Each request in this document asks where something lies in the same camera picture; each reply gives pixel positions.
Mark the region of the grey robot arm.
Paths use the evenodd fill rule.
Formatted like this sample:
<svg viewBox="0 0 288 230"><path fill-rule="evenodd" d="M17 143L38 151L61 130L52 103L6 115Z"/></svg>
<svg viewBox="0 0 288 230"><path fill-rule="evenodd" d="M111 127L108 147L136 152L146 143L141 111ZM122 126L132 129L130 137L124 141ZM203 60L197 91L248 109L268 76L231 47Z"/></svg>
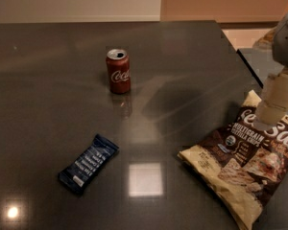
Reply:
<svg viewBox="0 0 288 230"><path fill-rule="evenodd" d="M272 43L273 60L283 69L277 74L269 74L265 80L261 101L255 110L254 127L268 130L288 112L288 12L276 26Z"/></svg>

